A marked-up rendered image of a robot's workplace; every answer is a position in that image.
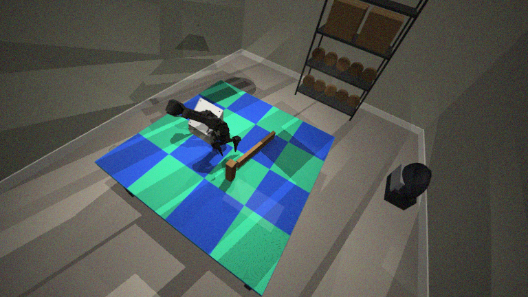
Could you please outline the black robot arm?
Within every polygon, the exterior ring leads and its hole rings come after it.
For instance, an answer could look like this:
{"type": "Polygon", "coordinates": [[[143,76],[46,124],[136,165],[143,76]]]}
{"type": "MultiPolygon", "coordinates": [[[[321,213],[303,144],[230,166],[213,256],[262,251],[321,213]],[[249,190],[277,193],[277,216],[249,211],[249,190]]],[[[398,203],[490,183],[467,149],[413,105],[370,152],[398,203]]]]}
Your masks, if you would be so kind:
{"type": "Polygon", "coordinates": [[[167,114],[170,114],[174,117],[181,116],[185,119],[189,118],[191,120],[205,124],[209,129],[212,129],[215,132],[219,130],[222,135],[227,135],[230,131],[228,128],[228,124],[218,118],[217,115],[215,115],[210,110],[200,112],[195,111],[193,109],[185,107],[183,103],[174,99],[168,101],[165,110],[167,114]]]}

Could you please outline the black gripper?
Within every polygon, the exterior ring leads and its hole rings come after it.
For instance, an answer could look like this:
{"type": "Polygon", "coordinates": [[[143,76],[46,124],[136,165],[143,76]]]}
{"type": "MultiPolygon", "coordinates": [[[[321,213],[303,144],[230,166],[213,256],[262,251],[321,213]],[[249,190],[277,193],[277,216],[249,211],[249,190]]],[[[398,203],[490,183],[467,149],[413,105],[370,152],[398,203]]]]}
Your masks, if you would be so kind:
{"type": "Polygon", "coordinates": [[[226,144],[226,143],[229,143],[229,142],[233,142],[234,151],[236,152],[237,151],[237,146],[238,146],[239,142],[241,141],[241,137],[234,136],[234,137],[232,137],[232,139],[230,139],[230,133],[228,133],[227,135],[222,135],[220,133],[220,135],[221,135],[221,141],[222,142],[213,142],[211,144],[212,148],[217,149],[220,152],[221,156],[223,157],[223,153],[222,153],[220,145],[226,144]]]}

